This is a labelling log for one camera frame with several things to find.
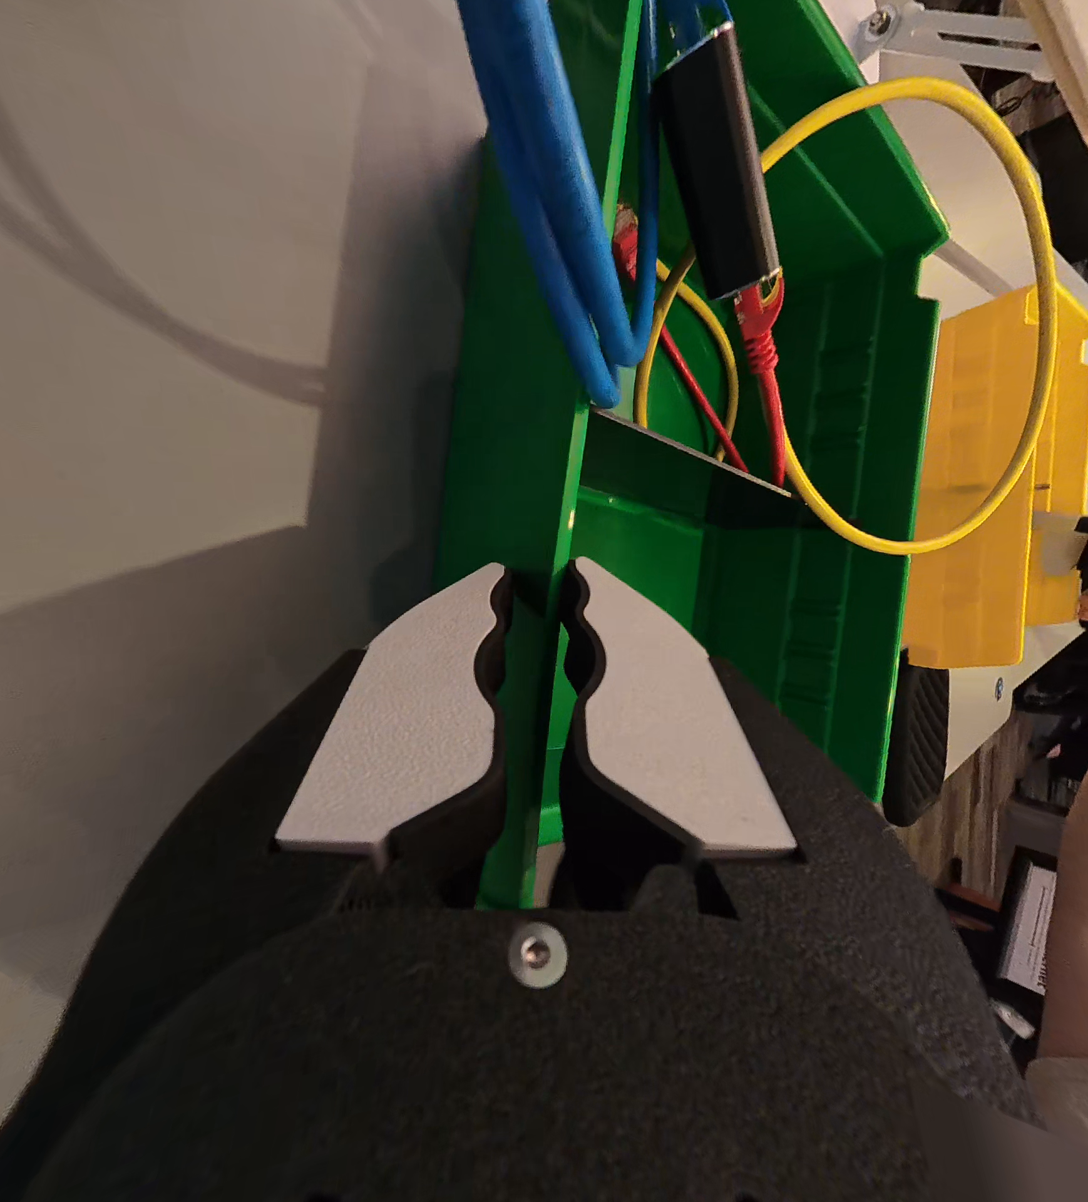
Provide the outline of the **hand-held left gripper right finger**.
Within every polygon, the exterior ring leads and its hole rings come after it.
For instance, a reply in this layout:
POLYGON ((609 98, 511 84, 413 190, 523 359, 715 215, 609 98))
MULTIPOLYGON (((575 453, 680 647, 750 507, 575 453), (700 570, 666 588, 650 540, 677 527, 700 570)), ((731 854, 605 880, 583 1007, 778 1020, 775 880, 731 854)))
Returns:
POLYGON ((566 566, 566 680, 557 886, 582 910, 627 910, 680 869, 730 910, 719 865, 800 854, 726 689, 725 664, 672 615, 588 556, 566 566))

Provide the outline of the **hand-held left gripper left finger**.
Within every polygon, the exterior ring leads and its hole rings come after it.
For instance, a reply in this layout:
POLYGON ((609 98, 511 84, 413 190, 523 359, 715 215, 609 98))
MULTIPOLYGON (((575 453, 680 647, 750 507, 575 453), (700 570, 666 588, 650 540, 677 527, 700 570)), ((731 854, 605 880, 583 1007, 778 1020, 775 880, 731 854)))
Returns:
POLYGON ((427 597, 359 654, 277 826, 283 853, 396 869, 472 910, 508 808, 498 694, 513 610, 491 562, 427 597))

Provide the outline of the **yellow plastic bin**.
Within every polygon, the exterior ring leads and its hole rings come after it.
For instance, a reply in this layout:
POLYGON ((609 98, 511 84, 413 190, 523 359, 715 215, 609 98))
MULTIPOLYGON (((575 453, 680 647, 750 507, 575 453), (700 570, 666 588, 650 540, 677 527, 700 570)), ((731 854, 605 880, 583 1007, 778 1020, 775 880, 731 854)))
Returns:
MULTIPOLYGON (((1033 394, 1034 287, 945 319, 939 329, 915 537, 972 515, 1002 477, 1033 394)), ((901 642, 910 665, 995 667, 1023 659, 1028 627, 1074 618, 1078 550, 1047 547, 1047 520, 1088 510, 1088 312, 1058 289, 1054 379, 1042 434, 1017 487, 975 532, 909 567, 901 642)))

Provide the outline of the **green plastic bin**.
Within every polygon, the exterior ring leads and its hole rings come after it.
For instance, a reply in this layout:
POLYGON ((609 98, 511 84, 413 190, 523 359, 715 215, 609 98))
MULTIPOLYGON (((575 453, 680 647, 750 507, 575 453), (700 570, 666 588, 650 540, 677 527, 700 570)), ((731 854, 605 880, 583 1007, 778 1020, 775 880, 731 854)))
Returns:
MULTIPOLYGON (((557 600, 587 557, 731 662, 860 789, 883 794, 906 558, 855 548, 785 499, 660 444, 624 402, 591 407, 506 190, 503 134, 550 114, 577 128, 587 243, 639 207, 640 99, 654 2, 458 2, 491 118, 446 461, 436 586, 503 563, 515 586, 507 677, 507 820, 477 905, 531 903, 538 843, 562 834, 562 746, 575 692, 557 600)), ((913 536, 939 309, 919 297, 944 219, 893 121, 850 115, 768 175, 785 270, 776 322, 786 428, 811 481, 865 532, 913 536)))

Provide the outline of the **black ethernet splitter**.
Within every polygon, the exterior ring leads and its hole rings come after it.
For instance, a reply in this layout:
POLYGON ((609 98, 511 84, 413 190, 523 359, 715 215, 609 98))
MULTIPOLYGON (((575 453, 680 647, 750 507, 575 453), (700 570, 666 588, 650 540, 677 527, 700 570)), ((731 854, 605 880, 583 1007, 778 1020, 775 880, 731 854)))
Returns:
POLYGON ((677 50, 652 103, 709 298, 732 298, 781 270, 735 22, 677 50))

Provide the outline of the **black wrist rest pad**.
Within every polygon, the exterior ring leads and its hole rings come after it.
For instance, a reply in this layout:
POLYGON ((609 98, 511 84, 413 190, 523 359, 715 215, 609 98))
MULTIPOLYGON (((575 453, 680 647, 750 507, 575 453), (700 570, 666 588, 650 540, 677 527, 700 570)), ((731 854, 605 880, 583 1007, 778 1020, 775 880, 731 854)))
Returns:
POLYGON ((939 800, 950 714, 947 669, 919 667, 899 657, 881 808, 899 829, 913 826, 939 800))

